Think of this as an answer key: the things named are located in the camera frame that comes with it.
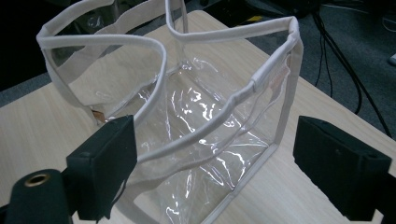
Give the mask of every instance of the floor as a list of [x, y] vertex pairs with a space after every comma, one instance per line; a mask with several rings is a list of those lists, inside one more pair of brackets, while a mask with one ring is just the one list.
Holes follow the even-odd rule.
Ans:
[[[260, 0], [249, 0], [258, 7]], [[217, 1], [209, 0], [209, 6]], [[188, 11], [203, 9], [199, 0], [187, 3]], [[396, 139], [396, 66], [388, 58], [396, 53], [396, 15], [387, 14], [382, 20], [375, 19], [365, 10], [354, 10], [334, 5], [322, 5], [319, 10], [326, 31], [345, 55], [350, 67], [365, 87], [378, 112], [389, 128], [389, 134]], [[271, 20], [263, 17], [262, 21]], [[337, 60], [329, 44], [323, 48], [320, 32], [313, 17], [299, 19], [301, 37], [304, 42], [304, 58], [300, 76], [330, 95], [335, 101], [351, 111], [358, 107], [358, 91], [345, 67]], [[258, 48], [271, 53], [277, 44], [277, 36], [271, 41], [252, 39]], [[319, 75], [320, 58], [321, 74]], [[0, 91], [0, 106], [11, 103], [23, 95], [50, 83], [48, 74], [42, 74], [12, 88]], [[381, 132], [386, 132], [367, 96], [362, 91], [362, 119]]]

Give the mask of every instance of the wire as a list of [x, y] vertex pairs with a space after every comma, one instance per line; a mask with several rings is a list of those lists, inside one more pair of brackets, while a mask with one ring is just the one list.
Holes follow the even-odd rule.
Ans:
[[330, 75], [330, 69], [329, 69], [329, 63], [327, 60], [327, 50], [326, 50], [326, 41], [323, 38], [323, 35], [320, 35], [320, 61], [319, 61], [319, 71], [318, 71], [318, 78], [317, 81], [315, 82], [315, 86], [318, 85], [320, 76], [321, 76], [321, 66], [322, 66], [322, 62], [323, 62], [323, 55], [325, 58], [325, 62], [326, 62], [326, 70], [327, 70], [327, 75], [329, 78], [329, 82], [330, 82], [330, 97], [332, 97], [332, 76]]
[[388, 28], [388, 26], [385, 24], [385, 21], [390, 21], [390, 22], [394, 22], [394, 21], [391, 21], [391, 20], [382, 18], [382, 26], [383, 26], [387, 31], [396, 33], [396, 30], [392, 30], [392, 29]]
[[389, 131], [388, 125], [384, 121], [384, 119], [383, 119], [381, 113], [379, 112], [379, 110], [378, 110], [373, 98], [371, 97], [369, 92], [366, 90], [366, 88], [364, 87], [364, 85], [361, 82], [361, 80], [359, 79], [359, 77], [356, 75], [356, 73], [353, 70], [352, 66], [347, 61], [347, 58], [344, 56], [342, 51], [338, 48], [337, 44], [332, 39], [330, 34], [326, 31], [326, 29], [324, 27], [323, 20], [321, 19], [321, 17], [319, 16], [319, 14], [317, 12], [312, 12], [312, 16], [313, 16], [315, 25], [318, 27], [318, 29], [320, 31], [320, 34], [323, 36], [324, 40], [330, 46], [330, 48], [332, 49], [332, 52], [335, 54], [335, 56], [340, 61], [340, 63], [348, 71], [348, 73], [351, 76], [351, 78], [352, 78], [352, 80], [354, 82], [354, 85], [355, 85], [355, 87], [356, 87], [356, 89], [358, 91], [359, 101], [358, 101], [358, 108], [356, 109], [355, 114], [359, 114], [359, 112], [361, 110], [361, 91], [363, 91], [364, 94], [366, 95], [367, 99], [369, 100], [371, 106], [373, 107], [375, 113], [377, 114], [378, 119], [381, 122], [381, 124], [382, 124], [382, 126], [383, 126], [383, 128], [385, 130], [385, 133], [387, 134], [387, 136], [389, 136], [391, 138], [392, 136], [391, 136], [391, 133]]
[[334, 8], [341, 8], [341, 9], [345, 9], [345, 10], [352, 10], [352, 11], [361, 12], [361, 13], [364, 13], [364, 14], [370, 14], [370, 13], [369, 13], [369, 12], [367, 12], [367, 11], [363, 11], [363, 10], [356, 9], [356, 8], [353, 8], [353, 7], [339, 7], [339, 6], [334, 6], [334, 5], [327, 5], [327, 4], [322, 4], [322, 6], [324, 6], [324, 7], [334, 7]]
[[[337, 44], [335, 41], [332, 39], [332, 37], [327, 33], [326, 29], [324, 28], [324, 23], [321, 19], [321, 17], [316, 13], [312, 13], [315, 25], [318, 27], [320, 34], [323, 36], [325, 41], [329, 44], [330, 48], [334, 52], [335, 56], [338, 58], [340, 63], [345, 67], [345, 69], [348, 71], [349, 74], [354, 74], [354, 71], [350, 64], [347, 62], [347, 59], [345, 56], [342, 54], [341, 50], [338, 48]], [[356, 87], [356, 90], [358, 91], [358, 107], [355, 110], [355, 114], [358, 114], [361, 111], [361, 88], [359, 88], [359, 83], [356, 79], [356, 74], [355, 76], [351, 75], [352, 81]]]

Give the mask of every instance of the table surface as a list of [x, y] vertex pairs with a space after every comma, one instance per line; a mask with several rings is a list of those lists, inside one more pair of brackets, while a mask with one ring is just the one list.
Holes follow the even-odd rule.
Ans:
[[[189, 20], [201, 29], [224, 28], [224, 25], [203, 11], [190, 13]], [[169, 42], [167, 38], [170, 38], [165, 27], [148, 36], [162, 42]], [[263, 58], [268, 57], [250, 44], [238, 52], [246, 55], [254, 52]], [[349, 223], [294, 162], [292, 149], [300, 115], [327, 120], [396, 159], [395, 141], [299, 78], [279, 148], [228, 205], [216, 223]], [[0, 205], [8, 203], [13, 184], [24, 175], [48, 168], [62, 171], [65, 157], [96, 130], [97, 127], [85, 112], [69, 105], [52, 83], [1, 107]], [[389, 172], [396, 175], [394, 162]], [[380, 223], [381, 216], [376, 212], [373, 223]], [[75, 223], [92, 223], [77, 220], [76, 216], [74, 220]], [[113, 208], [111, 219], [104, 219], [101, 223], [131, 221], [117, 208]]]

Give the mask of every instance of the light wooden table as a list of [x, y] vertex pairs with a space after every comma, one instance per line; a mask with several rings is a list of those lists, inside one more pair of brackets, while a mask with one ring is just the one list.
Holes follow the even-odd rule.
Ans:
[[[189, 17], [201, 29], [224, 27], [202, 11]], [[170, 38], [164, 27], [149, 36], [162, 42]], [[239, 51], [267, 57], [249, 44]], [[396, 159], [395, 141], [299, 78], [280, 147], [219, 216], [217, 223], [349, 223], [294, 163], [292, 150], [300, 115], [327, 120]], [[51, 83], [1, 107], [0, 205], [8, 203], [13, 184], [24, 175], [48, 168], [62, 171], [65, 157], [96, 130], [85, 112], [69, 105]], [[396, 175], [395, 163], [389, 172]], [[381, 215], [375, 213], [373, 223], [380, 220]], [[91, 222], [75, 217], [75, 223]], [[112, 218], [101, 223], [131, 222], [113, 208]]]

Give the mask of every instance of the plastic sheet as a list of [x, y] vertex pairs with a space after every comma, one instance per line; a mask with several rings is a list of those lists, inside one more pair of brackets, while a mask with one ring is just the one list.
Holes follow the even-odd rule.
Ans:
[[[101, 122], [135, 115], [138, 164], [116, 204], [125, 216], [212, 222], [280, 143], [303, 54], [297, 20], [207, 31], [188, 21], [184, 1], [148, 0], [95, 34], [57, 35], [109, 4], [83, 1], [43, 26], [37, 41], [52, 81]], [[131, 32], [162, 15], [170, 42]], [[287, 41], [268, 59], [239, 54], [252, 47], [246, 38], [281, 31]]]

